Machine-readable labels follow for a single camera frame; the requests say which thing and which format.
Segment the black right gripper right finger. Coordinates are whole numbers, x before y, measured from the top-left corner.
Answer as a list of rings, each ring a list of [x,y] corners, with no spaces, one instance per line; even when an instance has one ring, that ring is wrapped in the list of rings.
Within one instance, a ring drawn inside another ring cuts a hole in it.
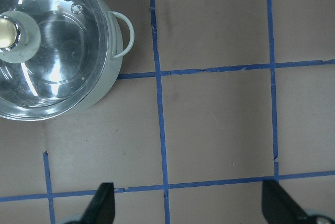
[[[262,182],[262,214],[267,223],[315,223],[276,180]]]

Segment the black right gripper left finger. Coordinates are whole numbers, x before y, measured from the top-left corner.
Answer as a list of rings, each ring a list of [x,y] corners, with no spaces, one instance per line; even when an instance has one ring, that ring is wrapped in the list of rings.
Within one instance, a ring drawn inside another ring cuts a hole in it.
[[[115,189],[113,183],[101,183],[79,223],[112,224],[115,219]]]

